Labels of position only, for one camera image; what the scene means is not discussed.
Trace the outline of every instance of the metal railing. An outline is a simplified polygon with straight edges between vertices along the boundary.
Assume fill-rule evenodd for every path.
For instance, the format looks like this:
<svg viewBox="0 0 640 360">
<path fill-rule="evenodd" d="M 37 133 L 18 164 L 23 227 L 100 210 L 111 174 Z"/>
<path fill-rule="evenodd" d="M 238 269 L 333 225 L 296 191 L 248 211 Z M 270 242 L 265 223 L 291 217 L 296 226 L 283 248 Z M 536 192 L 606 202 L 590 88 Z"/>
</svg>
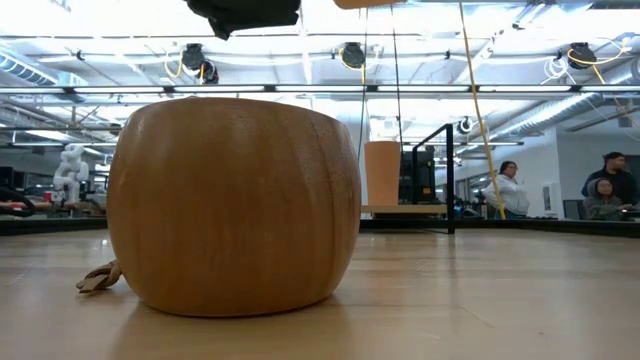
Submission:
<svg viewBox="0 0 640 360">
<path fill-rule="evenodd" d="M 447 153 L 447 191 L 446 191 L 446 197 L 447 197 L 447 233 L 448 234 L 455 234 L 456 229 L 455 229 L 455 215 L 454 215 L 454 209 L 453 209 L 453 203 L 454 203 L 454 198 L 453 198 L 453 165 L 454 165 L 454 161 L 453 161 L 453 125 L 452 124 L 445 124 L 442 125 L 438 130 L 434 131 L 433 134 L 427 136 L 426 138 L 424 138 L 424 140 L 420 141 L 416 146 L 413 147 L 413 149 L 411 150 L 411 164 L 412 164 L 412 175 L 411 175 L 411 202 L 413 204 L 417 204 L 418 203 L 418 196 L 419 196 L 419 179 L 418 177 L 420 176 L 420 172 L 418 171 L 418 149 L 423 146 L 424 144 L 427 144 L 429 142 L 429 140 L 433 139 L 434 137 L 438 136 L 441 132 L 445 132 L 445 136 L 446 136 L 446 153 Z"/>
</svg>

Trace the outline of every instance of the person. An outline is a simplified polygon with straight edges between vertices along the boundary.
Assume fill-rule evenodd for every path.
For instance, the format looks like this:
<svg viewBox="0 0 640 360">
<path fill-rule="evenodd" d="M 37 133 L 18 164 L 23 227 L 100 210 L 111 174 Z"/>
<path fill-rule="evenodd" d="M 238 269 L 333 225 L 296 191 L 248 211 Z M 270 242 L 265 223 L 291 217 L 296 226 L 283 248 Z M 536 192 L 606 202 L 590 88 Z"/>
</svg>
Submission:
<svg viewBox="0 0 640 360">
<path fill-rule="evenodd" d="M 584 201 L 589 220 L 620 221 L 622 210 L 631 207 L 623 205 L 622 200 L 614 195 L 614 187 L 607 178 L 594 179 L 587 184 L 589 197 Z"/>
<path fill-rule="evenodd" d="M 513 161 L 505 161 L 500 165 L 500 173 L 496 176 L 496 183 L 498 184 L 498 190 L 500 191 L 500 198 L 504 205 L 504 213 L 507 220 L 522 219 L 527 216 L 529 211 L 529 200 L 527 199 L 527 192 L 525 189 L 518 185 L 515 179 L 518 172 L 518 165 Z M 500 208 L 498 205 L 498 199 L 493 187 L 493 182 L 487 186 L 483 192 L 487 199 L 487 202 L 496 211 L 495 218 L 501 219 Z"/>
<path fill-rule="evenodd" d="M 622 153 L 612 152 L 604 156 L 604 167 L 589 175 L 582 187 L 582 195 L 589 197 L 588 185 L 595 179 L 605 178 L 611 182 L 616 190 L 616 196 L 623 204 L 638 203 L 638 185 L 631 174 L 624 171 L 625 158 Z"/>
</svg>

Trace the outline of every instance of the wooden pumpkin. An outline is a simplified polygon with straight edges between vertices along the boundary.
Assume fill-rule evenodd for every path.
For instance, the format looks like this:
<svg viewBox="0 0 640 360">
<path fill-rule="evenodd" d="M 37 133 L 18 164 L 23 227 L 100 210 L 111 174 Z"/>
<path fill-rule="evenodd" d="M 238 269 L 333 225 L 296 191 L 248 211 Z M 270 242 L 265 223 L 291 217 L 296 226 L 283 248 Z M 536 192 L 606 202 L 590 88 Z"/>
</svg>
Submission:
<svg viewBox="0 0 640 360">
<path fill-rule="evenodd" d="M 347 128 L 272 102 L 190 98 L 136 111 L 111 166 L 120 268 L 175 314 L 285 311 L 328 297 L 353 253 L 360 178 Z"/>
</svg>

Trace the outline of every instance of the white robot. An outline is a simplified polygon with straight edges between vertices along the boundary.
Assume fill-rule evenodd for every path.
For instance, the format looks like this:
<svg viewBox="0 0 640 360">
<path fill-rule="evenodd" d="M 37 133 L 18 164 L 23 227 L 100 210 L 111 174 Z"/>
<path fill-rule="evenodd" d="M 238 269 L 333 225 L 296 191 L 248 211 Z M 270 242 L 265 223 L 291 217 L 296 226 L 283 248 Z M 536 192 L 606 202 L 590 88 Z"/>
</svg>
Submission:
<svg viewBox="0 0 640 360">
<path fill-rule="evenodd" d="M 60 155 L 60 166 L 53 176 L 53 188 L 56 190 L 52 194 L 52 201 L 75 203 L 80 199 L 80 182 L 89 179 L 89 165 L 82 161 L 80 157 L 84 152 L 84 147 L 80 145 L 67 145 L 65 151 Z"/>
</svg>

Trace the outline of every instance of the dark hair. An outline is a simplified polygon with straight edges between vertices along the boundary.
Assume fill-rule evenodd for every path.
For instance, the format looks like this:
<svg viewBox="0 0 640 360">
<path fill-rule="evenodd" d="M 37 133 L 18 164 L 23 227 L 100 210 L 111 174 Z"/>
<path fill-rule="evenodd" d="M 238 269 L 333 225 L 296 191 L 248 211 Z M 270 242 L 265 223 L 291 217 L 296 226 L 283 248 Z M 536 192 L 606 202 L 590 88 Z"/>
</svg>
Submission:
<svg viewBox="0 0 640 360">
<path fill-rule="evenodd" d="M 516 163 L 514 163 L 513 161 L 505 161 L 502 163 L 502 165 L 500 165 L 500 174 L 504 174 L 504 171 L 507 170 L 507 168 L 509 167 L 509 165 L 515 165 L 518 166 Z"/>
<path fill-rule="evenodd" d="M 607 161 L 609 161 L 609 160 L 613 160 L 613 159 L 617 159 L 617 158 L 619 158 L 619 157 L 624 157 L 624 154 L 623 154 L 623 153 L 620 153 L 620 152 L 617 152 L 617 151 L 610 152 L 610 153 L 608 153 L 607 155 L 603 156 L 603 158 L 604 158 L 604 163 L 606 164 L 606 163 L 607 163 Z"/>
<path fill-rule="evenodd" d="M 596 180 L 595 186 L 593 187 L 593 189 L 595 190 L 596 194 L 602 195 L 602 194 L 600 194 L 600 191 L 598 191 L 598 185 L 603 181 L 606 181 L 606 182 L 609 183 L 609 185 L 611 185 L 611 195 L 614 195 L 616 193 L 616 188 L 613 186 L 613 181 L 611 181 L 611 180 L 609 180 L 607 178 L 600 178 L 600 179 Z"/>
</svg>

